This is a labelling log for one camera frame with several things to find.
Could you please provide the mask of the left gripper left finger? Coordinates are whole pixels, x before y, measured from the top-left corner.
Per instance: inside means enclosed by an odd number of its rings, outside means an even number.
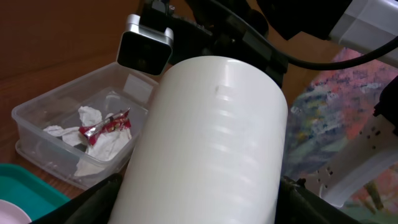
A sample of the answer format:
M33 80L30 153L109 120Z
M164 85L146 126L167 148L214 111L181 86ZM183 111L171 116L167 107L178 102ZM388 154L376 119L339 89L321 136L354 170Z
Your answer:
M107 224L122 181L112 174L32 224Z

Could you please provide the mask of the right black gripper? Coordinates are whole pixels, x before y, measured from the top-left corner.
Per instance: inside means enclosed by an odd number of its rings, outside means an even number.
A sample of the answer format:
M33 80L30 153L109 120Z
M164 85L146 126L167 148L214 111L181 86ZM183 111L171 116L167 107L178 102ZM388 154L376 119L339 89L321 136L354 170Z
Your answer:
M169 64L199 56L222 56L246 62L282 86L288 61L267 41L266 18L246 1L187 1L194 20L174 13L168 1L144 1L140 23L174 33Z

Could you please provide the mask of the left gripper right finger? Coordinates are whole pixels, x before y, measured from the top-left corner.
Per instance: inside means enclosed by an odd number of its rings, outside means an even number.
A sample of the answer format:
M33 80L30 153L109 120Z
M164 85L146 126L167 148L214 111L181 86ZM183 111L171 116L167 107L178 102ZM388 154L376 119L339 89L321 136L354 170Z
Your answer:
M280 178L275 222L278 224L359 224L304 187L305 179L297 182Z

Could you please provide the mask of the white tissue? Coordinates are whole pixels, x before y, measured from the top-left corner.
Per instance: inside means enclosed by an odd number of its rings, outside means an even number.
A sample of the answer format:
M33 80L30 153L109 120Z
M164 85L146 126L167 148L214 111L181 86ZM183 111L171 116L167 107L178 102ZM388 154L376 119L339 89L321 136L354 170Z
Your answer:
M108 114L102 117L99 110L89 106L82 106L78 109L81 126L93 126L100 121L114 115ZM108 162L119 154L123 147L132 139L131 131L124 129L111 133L101 134L95 145L90 145L88 140L79 132L79 127L62 128L60 126L47 126L44 131L56 138L61 139L68 145L75 147L85 154L103 162Z

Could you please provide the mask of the red snack wrapper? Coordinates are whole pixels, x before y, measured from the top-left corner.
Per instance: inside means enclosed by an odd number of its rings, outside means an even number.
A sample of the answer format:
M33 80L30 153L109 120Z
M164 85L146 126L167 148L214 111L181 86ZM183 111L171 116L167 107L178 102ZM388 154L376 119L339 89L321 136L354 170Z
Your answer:
M79 132L88 140L90 145L95 145L101 134L122 131L131 127L128 118L130 108L120 111L93 126L79 127Z

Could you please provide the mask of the white cup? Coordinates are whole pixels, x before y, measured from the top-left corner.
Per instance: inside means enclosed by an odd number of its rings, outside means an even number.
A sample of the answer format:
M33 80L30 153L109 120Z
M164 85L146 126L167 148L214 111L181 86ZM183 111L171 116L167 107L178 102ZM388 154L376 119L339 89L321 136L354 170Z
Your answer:
M287 102L264 72L196 57L163 76L110 223L273 223Z

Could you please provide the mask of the clear plastic waste bin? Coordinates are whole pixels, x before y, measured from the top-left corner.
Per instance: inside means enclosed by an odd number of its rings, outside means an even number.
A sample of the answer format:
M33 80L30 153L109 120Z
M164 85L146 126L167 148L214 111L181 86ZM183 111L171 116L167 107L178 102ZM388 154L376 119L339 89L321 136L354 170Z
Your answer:
M29 100L12 110L25 159L81 189L119 172L130 159L159 84L116 62ZM129 130L102 134L91 146L79 132L128 110Z

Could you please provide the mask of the teal serving tray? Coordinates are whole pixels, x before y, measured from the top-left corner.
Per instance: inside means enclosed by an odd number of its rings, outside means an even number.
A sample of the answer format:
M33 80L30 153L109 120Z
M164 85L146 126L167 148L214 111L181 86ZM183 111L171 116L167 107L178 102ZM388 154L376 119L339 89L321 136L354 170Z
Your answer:
M28 170L14 164L1 164L1 200L18 206L32 221L70 201Z

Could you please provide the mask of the large white plate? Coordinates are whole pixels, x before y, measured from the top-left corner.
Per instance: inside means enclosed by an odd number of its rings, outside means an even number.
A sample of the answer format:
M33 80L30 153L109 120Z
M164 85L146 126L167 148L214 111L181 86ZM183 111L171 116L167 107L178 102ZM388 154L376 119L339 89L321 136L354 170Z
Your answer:
M32 221L25 211L5 200L1 200L0 219L0 224L28 224Z

